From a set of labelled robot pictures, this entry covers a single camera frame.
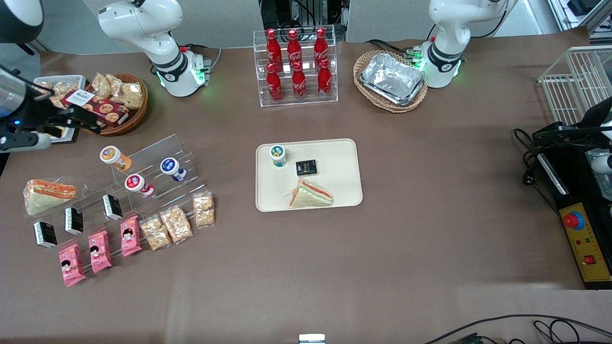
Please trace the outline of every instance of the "red emergency stop button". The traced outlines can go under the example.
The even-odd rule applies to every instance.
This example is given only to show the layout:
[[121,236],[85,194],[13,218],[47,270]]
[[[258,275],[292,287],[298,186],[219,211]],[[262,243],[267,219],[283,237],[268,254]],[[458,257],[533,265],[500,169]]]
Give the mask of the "red emergency stop button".
[[584,228],[584,217],[579,212],[572,211],[563,216],[563,223],[574,230],[581,230]]
[[587,265],[595,264],[595,257],[593,256],[584,256],[584,263]]

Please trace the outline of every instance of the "brown table surface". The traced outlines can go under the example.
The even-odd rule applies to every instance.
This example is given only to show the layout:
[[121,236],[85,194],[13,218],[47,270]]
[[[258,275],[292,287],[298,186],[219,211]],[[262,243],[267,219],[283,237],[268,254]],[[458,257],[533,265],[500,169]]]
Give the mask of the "brown table surface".
[[[338,46],[337,103],[266,109],[249,48],[224,50],[210,86],[184,99],[159,85],[144,54],[43,54],[44,75],[138,75],[149,117],[128,135],[82,133],[76,144],[10,156],[0,178],[1,341],[295,343],[325,333],[328,343],[423,343],[508,313],[612,328],[612,291],[583,290],[559,220],[521,183],[523,149],[511,138],[515,127],[551,121],[536,78],[587,44],[582,29],[473,40],[452,84],[401,115],[353,85],[366,43]],[[174,133],[216,194],[217,225],[66,288],[56,251],[37,247],[24,225],[26,181],[83,176],[103,167],[106,144],[130,154]],[[330,138],[357,143],[363,203],[257,211],[255,149]],[[529,320],[473,330],[541,341]]]

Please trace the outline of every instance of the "coca-cola bottle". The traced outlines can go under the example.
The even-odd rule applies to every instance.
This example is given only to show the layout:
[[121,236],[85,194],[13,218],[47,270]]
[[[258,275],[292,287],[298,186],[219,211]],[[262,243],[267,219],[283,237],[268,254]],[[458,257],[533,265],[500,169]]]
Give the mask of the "coca-cola bottle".
[[268,70],[268,76],[266,81],[268,83],[268,91],[270,91],[270,98],[272,103],[278,104],[283,101],[283,90],[280,86],[280,78],[276,74],[274,64],[268,63],[266,66]]
[[306,97],[306,76],[302,71],[302,61],[295,61],[291,64],[293,67],[293,96],[297,102],[303,102]]
[[276,33],[274,32],[274,29],[269,28],[266,31],[266,36],[268,38],[268,59],[270,60],[270,63],[274,65],[274,70],[277,73],[280,73],[283,71],[283,58],[280,54],[280,45],[276,40]]
[[321,60],[327,59],[327,41],[325,40],[325,28],[316,30],[315,42],[315,70],[319,70]]
[[332,73],[329,71],[329,60],[323,59],[320,62],[319,70],[319,98],[328,99],[332,94]]
[[300,62],[300,70],[302,70],[302,47],[297,41],[297,31],[295,29],[289,30],[289,44],[287,44],[287,55],[289,55],[289,65],[291,70],[296,65],[295,62]]

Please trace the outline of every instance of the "yogurt bottle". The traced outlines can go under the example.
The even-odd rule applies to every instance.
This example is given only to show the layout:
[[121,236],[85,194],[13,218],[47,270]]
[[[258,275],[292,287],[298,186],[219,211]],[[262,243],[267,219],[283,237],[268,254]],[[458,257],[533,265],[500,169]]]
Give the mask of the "yogurt bottle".
[[121,172],[126,171],[132,166],[132,160],[126,157],[119,148],[115,146],[106,146],[100,151],[100,160],[115,166]]
[[272,163],[277,167],[283,167],[287,164],[287,155],[285,154],[285,148],[280,144],[275,144],[270,148],[270,157]]
[[145,181],[138,173],[130,174],[130,176],[125,179],[125,188],[129,191],[139,193],[142,197],[151,197],[155,190],[153,185]]
[[187,171],[175,158],[165,158],[159,165],[159,169],[167,176],[172,177],[174,181],[181,182],[185,179]]

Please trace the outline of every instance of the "white robotic arm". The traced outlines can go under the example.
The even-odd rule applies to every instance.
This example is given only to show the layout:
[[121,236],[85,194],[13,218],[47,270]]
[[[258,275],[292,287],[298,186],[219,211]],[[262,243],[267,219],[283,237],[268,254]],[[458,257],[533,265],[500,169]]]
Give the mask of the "white robotic arm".
[[162,85],[176,97],[190,95],[206,82],[202,55],[181,51],[169,34],[182,19],[176,0],[126,0],[98,11],[104,33],[142,49],[157,68]]
[[450,83],[471,38],[468,23],[488,21],[509,12],[518,0],[431,0],[429,16],[438,27],[438,35],[420,47],[423,72],[429,87]]

